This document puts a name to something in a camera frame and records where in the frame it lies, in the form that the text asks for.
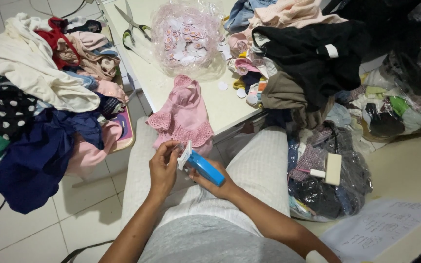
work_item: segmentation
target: scissors handle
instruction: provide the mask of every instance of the scissors handle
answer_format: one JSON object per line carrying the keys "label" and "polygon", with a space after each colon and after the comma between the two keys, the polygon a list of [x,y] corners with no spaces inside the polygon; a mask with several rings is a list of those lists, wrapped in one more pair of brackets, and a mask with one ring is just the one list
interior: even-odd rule
{"label": "scissors handle", "polygon": [[145,32],[145,30],[147,29],[147,30],[149,30],[149,31],[152,31],[152,29],[149,27],[149,26],[146,26],[146,25],[139,25],[137,28],[139,28],[139,30],[142,32],[142,34],[144,35],[144,37],[146,38],[146,39],[148,39],[149,41],[151,41],[152,42],[152,39],[151,39],[151,37]]}

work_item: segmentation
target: hand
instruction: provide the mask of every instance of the hand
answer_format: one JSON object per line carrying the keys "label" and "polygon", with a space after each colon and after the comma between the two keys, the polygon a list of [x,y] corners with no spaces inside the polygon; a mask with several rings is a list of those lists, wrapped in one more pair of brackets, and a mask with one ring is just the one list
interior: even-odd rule
{"label": "hand", "polygon": [[222,182],[222,184],[219,186],[216,186],[211,181],[204,178],[202,175],[200,175],[196,169],[192,168],[190,170],[189,177],[194,181],[199,183],[202,187],[206,188],[211,194],[215,195],[216,197],[220,199],[226,199],[228,200],[231,196],[231,194],[235,194],[240,189],[236,183],[230,178],[227,171],[225,171],[225,168],[222,164],[220,164],[217,161],[213,161],[210,159],[206,159],[217,171],[219,171],[224,177],[225,180]]}
{"label": "hand", "polygon": [[166,141],[162,143],[157,152],[149,161],[151,174],[151,189],[149,194],[165,200],[170,194],[176,181],[176,165],[178,164],[179,148],[173,148],[179,141]]}

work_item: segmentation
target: person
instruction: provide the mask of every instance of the person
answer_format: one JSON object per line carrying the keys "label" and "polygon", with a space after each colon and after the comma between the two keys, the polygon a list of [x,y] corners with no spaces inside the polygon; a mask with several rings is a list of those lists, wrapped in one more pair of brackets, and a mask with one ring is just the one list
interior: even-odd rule
{"label": "person", "polygon": [[286,133],[269,127],[233,158],[220,187],[178,170],[178,141],[155,152],[154,129],[137,122],[124,192],[123,230],[99,263],[340,263],[289,217]]}

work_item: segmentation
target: white tile floor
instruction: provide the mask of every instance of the white tile floor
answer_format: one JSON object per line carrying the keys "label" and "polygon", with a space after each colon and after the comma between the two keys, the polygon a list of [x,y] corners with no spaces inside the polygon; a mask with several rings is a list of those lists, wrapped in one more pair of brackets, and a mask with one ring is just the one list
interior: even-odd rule
{"label": "white tile floor", "polygon": [[[77,8],[81,0],[31,2],[39,11],[63,16]],[[29,0],[0,0],[0,33],[4,30],[3,21],[18,12],[49,17],[33,9]],[[76,15],[95,19],[100,16],[100,10],[96,4],[86,4]],[[376,68],[381,61],[382,58],[378,58],[362,64],[359,73]],[[140,87],[136,76],[132,77],[136,87]],[[141,105],[137,97],[129,103],[129,109],[134,123],[151,111],[150,106]],[[261,124],[256,123],[255,129],[258,130]],[[229,162],[225,142],[214,147],[210,155],[226,165]],[[77,248],[114,239],[120,231],[119,221],[126,183],[126,171],[116,170],[115,167],[121,167],[119,162],[125,162],[127,158],[117,158],[115,154],[107,158],[108,166],[102,163],[96,172],[103,174],[110,171],[118,174],[117,176],[81,188],[71,187],[79,179],[65,177],[57,194],[43,207],[27,215],[13,212],[6,204],[0,212],[0,263],[58,263]],[[108,246],[84,252],[76,262],[96,262]]]}

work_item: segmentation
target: pink dress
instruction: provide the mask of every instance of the pink dress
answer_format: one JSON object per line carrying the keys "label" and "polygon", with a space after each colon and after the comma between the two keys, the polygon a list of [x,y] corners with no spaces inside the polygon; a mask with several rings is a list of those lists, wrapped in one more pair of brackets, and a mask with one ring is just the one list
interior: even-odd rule
{"label": "pink dress", "polygon": [[157,149],[162,142],[181,141],[186,145],[193,142],[193,150],[207,157],[212,150],[214,131],[207,120],[207,111],[201,96],[201,87],[188,76],[178,75],[168,99],[146,124],[159,132],[153,147]]}

